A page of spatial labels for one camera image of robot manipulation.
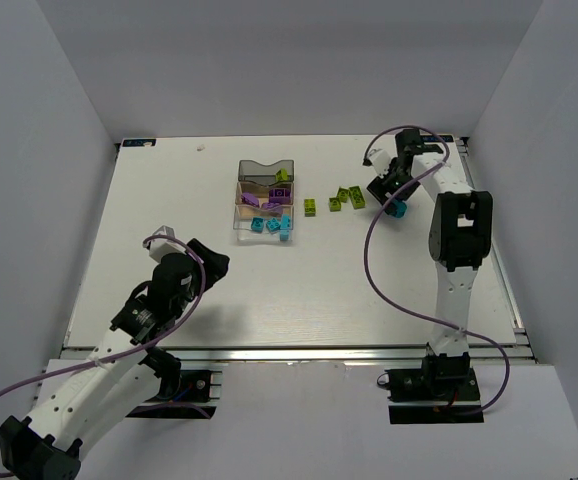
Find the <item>purple and green lego stack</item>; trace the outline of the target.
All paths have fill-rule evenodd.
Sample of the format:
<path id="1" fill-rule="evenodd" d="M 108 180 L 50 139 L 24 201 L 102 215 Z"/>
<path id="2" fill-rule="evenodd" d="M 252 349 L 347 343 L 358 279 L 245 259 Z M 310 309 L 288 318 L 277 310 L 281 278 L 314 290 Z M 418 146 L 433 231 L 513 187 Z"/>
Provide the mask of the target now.
<path id="1" fill-rule="evenodd" d="M 275 180 L 277 182 L 288 182 L 290 180 L 289 174 L 285 169 L 280 169 L 275 174 Z"/>

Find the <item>small cyan square lego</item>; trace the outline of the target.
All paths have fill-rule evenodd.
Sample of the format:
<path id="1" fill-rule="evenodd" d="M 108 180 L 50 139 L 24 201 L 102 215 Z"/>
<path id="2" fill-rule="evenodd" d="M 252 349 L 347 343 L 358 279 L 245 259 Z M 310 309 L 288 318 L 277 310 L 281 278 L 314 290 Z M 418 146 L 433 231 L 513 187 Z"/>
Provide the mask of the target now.
<path id="1" fill-rule="evenodd" d="M 265 227 L 265 219 L 262 217 L 253 217 L 250 229 L 255 233 L 262 233 Z"/>

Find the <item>purple square lego brick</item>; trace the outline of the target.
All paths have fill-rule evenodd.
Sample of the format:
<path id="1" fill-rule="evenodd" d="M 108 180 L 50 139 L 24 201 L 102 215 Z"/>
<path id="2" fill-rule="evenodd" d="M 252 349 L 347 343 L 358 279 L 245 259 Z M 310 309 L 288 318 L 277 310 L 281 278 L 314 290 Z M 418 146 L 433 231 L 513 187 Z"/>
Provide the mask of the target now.
<path id="1" fill-rule="evenodd" d="M 292 201 L 291 190 L 288 188 L 272 188 L 269 190 L 268 200 L 270 203 L 290 204 Z"/>

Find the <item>small cyan lego brick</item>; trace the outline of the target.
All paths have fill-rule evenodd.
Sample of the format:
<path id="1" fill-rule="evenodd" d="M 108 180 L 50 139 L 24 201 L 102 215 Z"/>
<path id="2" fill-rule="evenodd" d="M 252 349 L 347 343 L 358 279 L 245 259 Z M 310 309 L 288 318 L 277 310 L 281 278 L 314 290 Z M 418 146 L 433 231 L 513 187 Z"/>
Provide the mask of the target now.
<path id="1" fill-rule="evenodd" d="M 282 230 L 282 224 L 277 219 L 268 220 L 266 222 L 266 227 L 270 234 L 276 234 Z"/>

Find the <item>purple round lego piece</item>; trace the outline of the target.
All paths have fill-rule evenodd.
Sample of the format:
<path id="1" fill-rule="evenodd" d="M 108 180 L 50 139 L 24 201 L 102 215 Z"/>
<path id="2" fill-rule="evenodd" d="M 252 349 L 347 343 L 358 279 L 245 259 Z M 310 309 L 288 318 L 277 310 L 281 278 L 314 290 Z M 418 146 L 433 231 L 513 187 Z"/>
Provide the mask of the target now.
<path id="1" fill-rule="evenodd" d="M 261 204 L 260 211 L 265 217 L 279 218 L 284 214 L 284 206 L 280 203 L 265 202 Z"/>

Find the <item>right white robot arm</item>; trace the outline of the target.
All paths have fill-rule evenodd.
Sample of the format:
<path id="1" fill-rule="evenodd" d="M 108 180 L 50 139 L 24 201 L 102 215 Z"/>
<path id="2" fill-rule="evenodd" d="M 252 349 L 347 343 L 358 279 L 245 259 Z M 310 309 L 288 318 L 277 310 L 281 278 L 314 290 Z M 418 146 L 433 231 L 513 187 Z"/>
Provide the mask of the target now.
<path id="1" fill-rule="evenodd" d="M 428 354 L 461 358 L 468 352 L 467 327 L 471 291 L 483 260 L 492 245 L 493 198 L 476 191 L 451 167 L 446 141 L 415 127 L 391 130 L 396 155 L 370 144 L 363 164 L 376 177 L 368 192 L 381 203 L 381 212 L 401 218 L 406 201 L 423 188 L 434 203 L 428 237 L 429 253 L 436 265 L 437 298 Z"/>

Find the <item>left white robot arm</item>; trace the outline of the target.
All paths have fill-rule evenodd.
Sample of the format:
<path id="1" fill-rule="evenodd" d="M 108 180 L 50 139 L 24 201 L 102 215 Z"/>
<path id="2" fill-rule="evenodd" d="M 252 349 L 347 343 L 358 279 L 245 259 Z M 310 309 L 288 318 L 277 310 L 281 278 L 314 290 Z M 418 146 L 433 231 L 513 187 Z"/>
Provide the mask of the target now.
<path id="1" fill-rule="evenodd" d="M 226 276 L 230 259 L 192 239 L 155 234 L 144 242 L 155 261 L 130 293 L 87 360 L 23 419 L 0 426 L 5 469 L 18 479 L 73 479 L 92 447 L 150 399 L 167 403 L 182 386 L 181 362 L 158 347 L 201 296 Z"/>

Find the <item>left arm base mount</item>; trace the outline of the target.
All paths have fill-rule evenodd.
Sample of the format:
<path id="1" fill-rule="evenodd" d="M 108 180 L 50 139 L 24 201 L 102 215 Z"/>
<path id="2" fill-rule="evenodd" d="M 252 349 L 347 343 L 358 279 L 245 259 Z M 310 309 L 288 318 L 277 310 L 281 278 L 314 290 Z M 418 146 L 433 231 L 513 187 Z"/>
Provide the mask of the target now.
<path id="1" fill-rule="evenodd" d="M 210 420 L 214 416 L 221 396 L 222 371 L 184 366 L 177 357 L 156 348 L 140 364 L 153 371 L 158 389 L 128 418 Z"/>

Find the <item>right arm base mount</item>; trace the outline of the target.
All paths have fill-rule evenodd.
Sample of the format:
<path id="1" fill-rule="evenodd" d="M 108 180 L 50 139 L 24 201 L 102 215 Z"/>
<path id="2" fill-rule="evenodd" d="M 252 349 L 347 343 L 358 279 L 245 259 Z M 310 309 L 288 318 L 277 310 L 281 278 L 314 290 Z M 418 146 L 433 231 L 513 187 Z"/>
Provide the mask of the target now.
<path id="1" fill-rule="evenodd" d="M 392 425 L 476 424 L 484 421 L 475 371 L 467 353 L 427 354 L 417 368 L 389 369 L 377 386 L 388 392 Z"/>

